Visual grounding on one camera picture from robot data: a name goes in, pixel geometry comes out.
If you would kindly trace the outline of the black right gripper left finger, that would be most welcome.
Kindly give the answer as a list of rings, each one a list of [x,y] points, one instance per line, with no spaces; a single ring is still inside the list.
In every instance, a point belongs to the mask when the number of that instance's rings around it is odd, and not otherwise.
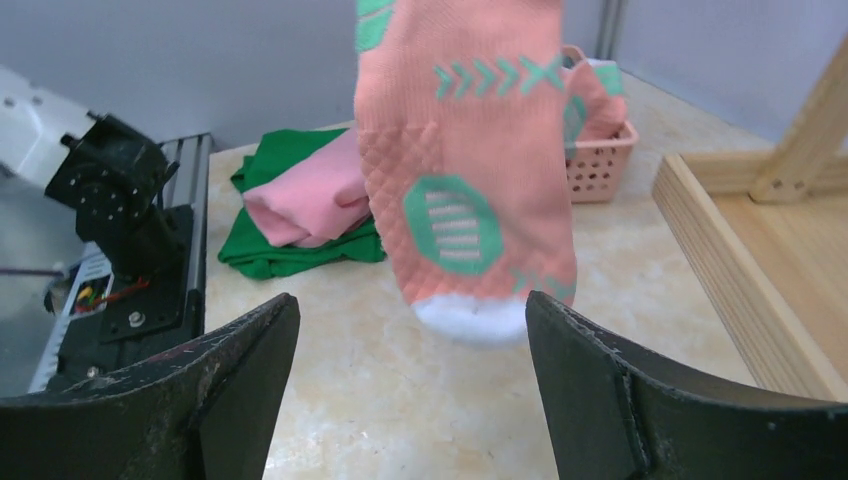
[[[260,478],[299,327],[281,294],[125,368],[3,399],[2,477]]]

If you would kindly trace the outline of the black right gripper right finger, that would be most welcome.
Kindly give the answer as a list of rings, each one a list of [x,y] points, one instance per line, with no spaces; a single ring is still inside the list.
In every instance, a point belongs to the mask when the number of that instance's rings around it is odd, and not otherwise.
[[[541,292],[531,356],[562,479],[843,479],[847,407],[743,385]]]

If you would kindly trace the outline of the pink sock with green pattern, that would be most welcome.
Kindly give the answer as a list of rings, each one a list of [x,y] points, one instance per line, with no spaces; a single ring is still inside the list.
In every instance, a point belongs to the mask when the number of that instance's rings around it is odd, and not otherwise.
[[[533,290],[568,303],[559,1],[360,1],[354,119],[398,288],[472,344],[526,334]]]

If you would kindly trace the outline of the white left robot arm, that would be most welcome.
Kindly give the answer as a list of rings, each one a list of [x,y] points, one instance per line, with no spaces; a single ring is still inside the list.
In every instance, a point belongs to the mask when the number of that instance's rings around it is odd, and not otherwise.
[[[162,191],[179,166],[145,134],[111,114],[1,69],[1,164],[76,216],[113,272],[136,280],[181,256]]]

